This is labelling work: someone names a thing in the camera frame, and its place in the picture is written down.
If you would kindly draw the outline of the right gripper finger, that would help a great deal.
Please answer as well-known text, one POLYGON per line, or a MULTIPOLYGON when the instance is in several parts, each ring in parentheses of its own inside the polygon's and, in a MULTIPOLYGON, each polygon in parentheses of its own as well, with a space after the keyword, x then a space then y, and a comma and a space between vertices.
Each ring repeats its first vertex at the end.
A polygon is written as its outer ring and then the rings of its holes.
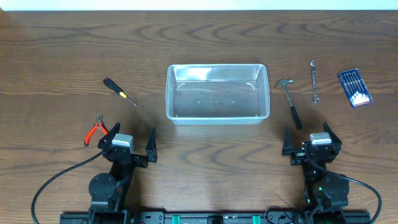
POLYGON ((294 148, 293 148, 292 140, 291 140, 291 137, 290 137, 289 127, 286 126, 285 127, 285 139, 284 139, 284 143, 283 143, 283 146, 282 146, 281 155, 282 156, 289 156, 293 152, 294 152, 294 148))
POLYGON ((329 134, 332 144, 341 145, 340 138, 331 130, 331 128, 329 127, 329 125, 326 121, 323 122, 323 130, 324 130, 324 132, 329 134))

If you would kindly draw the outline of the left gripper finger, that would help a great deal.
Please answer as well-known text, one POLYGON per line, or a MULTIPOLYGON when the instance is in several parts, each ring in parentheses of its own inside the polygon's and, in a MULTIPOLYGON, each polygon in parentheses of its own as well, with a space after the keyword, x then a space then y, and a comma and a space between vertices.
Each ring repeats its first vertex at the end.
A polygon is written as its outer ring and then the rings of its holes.
POLYGON ((120 122, 117 122, 109 131, 108 133, 101 138, 101 144, 111 144, 115 135, 119 133, 120 130, 120 122))
POLYGON ((149 162, 153 162, 153 163, 156 163, 157 159, 158 159, 155 135, 156 135, 156 130, 155 130, 155 128, 153 128, 150 133, 149 140, 148 140, 146 148, 145 148, 147 160, 149 162))

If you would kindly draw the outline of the red handled cutting pliers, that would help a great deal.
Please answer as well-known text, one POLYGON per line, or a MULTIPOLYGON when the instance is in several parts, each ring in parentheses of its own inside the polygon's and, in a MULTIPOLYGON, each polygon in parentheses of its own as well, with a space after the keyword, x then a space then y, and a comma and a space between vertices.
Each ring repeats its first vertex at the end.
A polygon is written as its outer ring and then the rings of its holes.
POLYGON ((104 135, 108 134, 108 129, 103 123, 103 115, 98 115, 95 125, 90 129, 90 131, 85 136, 84 146, 88 147, 90 145, 90 139, 94 135, 97 129, 100 129, 104 135))

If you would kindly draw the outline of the steel claw hammer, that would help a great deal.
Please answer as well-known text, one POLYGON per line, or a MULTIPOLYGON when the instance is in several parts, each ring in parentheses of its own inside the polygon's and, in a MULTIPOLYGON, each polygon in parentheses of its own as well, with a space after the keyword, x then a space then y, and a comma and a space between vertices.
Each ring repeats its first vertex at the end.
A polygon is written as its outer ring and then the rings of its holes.
POLYGON ((290 110, 291 110, 291 113, 292 113, 292 117, 293 117, 295 126, 296 126, 297 130, 302 130, 302 129, 303 129, 303 126, 302 126, 302 124, 301 124, 301 120, 300 120, 300 118, 299 118, 299 115, 298 115, 298 113, 297 113, 297 110, 295 109, 295 106, 294 106, 294 104, 293 104, 293 101, 292 101, 292 99, 291 99, 290 93, 289 93, 288 88, 287 88, 287 85, 288 85, 289 83, 293 83, 293 82, 294 82, 294 81, 293 81, 292 79, 285 79, 285 78, 284 78, 284 79, 279 80, 279 81, 275 84, 275 87, 277 87, 277 86, 279 86, 279 85, 283 86, 283 89, 284 89, 284 91, 285 91, 286 97, 287 97, 288 102, 289 102, 289 106, 290 106, 290 110))

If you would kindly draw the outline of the silver combination wrench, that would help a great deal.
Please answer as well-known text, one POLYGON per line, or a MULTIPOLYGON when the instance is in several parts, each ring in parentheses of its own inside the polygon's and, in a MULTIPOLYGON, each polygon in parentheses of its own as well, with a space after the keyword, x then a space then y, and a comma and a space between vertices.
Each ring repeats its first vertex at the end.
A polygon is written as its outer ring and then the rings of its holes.
POLYGON ((313 102, 315 104, 319 103, 320 99, 317 93, 317 78, 316 78, 316 68, 315 68, 315 61, 310 61, 311 72, 312 72, 312 89, 313 89, 313 102))

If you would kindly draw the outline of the black yellow screwdriver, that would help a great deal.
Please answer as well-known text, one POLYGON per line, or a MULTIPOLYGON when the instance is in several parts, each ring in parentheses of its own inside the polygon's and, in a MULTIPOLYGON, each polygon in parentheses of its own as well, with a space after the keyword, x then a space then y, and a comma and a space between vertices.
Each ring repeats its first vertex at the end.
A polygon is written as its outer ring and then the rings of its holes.
POLYGON ((119 96, 129 100, 134 106, 137 106, 137 103, 133 101, 130 97, 127 96, 127 94, 124 92, 124 90, 118 86, 112 79, 110 78, 105 78, 103 80, 103 83, 111 90, 113 90, 115 93, 117 93, 119 96))

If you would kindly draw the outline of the blue precision screwdriver set case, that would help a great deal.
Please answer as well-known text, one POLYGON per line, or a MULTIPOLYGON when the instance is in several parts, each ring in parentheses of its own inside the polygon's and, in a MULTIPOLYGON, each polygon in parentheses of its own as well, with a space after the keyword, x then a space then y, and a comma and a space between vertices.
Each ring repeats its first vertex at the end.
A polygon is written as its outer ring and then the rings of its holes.
POLYGON ((366 83, 357 68, 340 72, 338 79, 352 108, 368 105, 373 102, 366 83))

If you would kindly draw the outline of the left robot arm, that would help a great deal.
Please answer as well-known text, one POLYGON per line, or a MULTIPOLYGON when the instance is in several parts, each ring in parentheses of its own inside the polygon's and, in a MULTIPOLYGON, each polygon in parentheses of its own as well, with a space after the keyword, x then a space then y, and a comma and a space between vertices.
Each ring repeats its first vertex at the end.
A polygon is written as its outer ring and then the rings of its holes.
POLYGON ((156 130, 152 129, 144 155, 134 153, 134 138, 121 134, 120 123, 116 123, 99 140, 101 155, 112 163, 108 173, 100 173, 92 178, 88 191, 91 195, 91 208, 98 211, 118 212, 123 209, 130 188, 134 170, 146 168, 158 159, 155 143, 156 130))

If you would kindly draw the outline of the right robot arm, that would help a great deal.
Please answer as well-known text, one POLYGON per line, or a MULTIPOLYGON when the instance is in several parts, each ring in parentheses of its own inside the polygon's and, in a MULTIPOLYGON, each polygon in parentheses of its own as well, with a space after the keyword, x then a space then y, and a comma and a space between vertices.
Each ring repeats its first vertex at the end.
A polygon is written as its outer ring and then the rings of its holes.
POLYGON ((349 183, 327 170, 326 164, 340 153, 342 142, 323 123, 322 133, 313 133, 300 147, 293 146, 290 131, 285 129, 281 154, 290 157, 292 166, 301 166, 304 178, 304 196, 313 213, 332 212, 348 204, 349 183))

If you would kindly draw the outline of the clear plastic container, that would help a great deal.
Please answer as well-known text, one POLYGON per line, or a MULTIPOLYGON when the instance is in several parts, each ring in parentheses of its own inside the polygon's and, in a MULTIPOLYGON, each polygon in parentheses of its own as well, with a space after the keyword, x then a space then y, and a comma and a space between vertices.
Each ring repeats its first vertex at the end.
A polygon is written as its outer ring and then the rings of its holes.
POLYGON ((165 113, 175 125, 259 124, 271 113, 266 66, 171 65, 165 113))

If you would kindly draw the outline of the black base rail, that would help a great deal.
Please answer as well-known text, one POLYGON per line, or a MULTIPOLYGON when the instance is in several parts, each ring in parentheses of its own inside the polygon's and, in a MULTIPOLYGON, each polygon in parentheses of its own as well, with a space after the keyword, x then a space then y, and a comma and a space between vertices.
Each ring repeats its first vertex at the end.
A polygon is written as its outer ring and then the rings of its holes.
POLYGON ((289 223, 369 223, 368 212, 316 213, 313 219, 297 212, 269 210, 265 213, 164 213, 164 212, 92 212, 61 214, 60 224, 289 224, 289 223))

